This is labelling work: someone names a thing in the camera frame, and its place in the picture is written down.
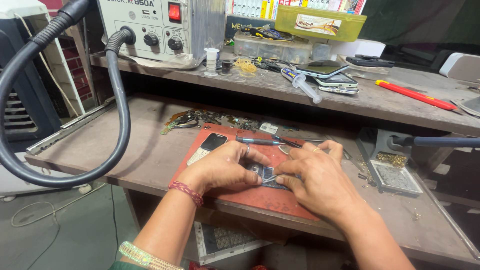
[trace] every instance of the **air knob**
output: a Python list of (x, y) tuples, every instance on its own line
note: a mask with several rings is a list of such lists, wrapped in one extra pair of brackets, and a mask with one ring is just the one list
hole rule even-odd
[(178, 37), (172, 37), (168, 40), (168, 47), (172, 50), (181, 50), (183, 48), (183, 44)]
[(158, 37), (154, 33), (148, 33), (144, 36), (144, 42), (147, 46), (158, 45)]

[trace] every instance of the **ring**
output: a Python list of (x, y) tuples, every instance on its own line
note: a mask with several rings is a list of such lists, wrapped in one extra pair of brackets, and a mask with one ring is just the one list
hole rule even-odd
[(246, 157), (248, 155), (248, 152), (250, 152), (250, 146), (248, 146), (248, 144), (247, 144), (247, 152), (245, 152), (245, 155), (243, 155), (243, 156)]

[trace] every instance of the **red thread bracelet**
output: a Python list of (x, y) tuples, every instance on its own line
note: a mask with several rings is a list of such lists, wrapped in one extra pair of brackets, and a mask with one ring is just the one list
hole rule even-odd
[(185, 192), (188, 195), (190, 195), (193, 199), (193, 202), (197, 205), (197, 207), (202, 206), (204, 204), (204, 200), (202, 199), (202, 196), (200, 196), (198, 193), (195, 191), (191, 190), (186, 184), (178, 182), (177, 180), (173, 181), (168, 188), (175, 188), (180, 190), (181, 192)]

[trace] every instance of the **green sleeve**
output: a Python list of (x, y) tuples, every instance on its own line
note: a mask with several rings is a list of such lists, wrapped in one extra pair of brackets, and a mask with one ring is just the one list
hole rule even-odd
[(145, 270), (145, 268), (124, 261), (116, 261), (108, 270)]

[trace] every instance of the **red power switch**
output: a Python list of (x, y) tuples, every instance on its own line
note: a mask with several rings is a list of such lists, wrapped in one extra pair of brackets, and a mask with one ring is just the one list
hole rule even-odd
[(168, 4), (168, 17), (170, 20), (180, 21), (180, 5)]

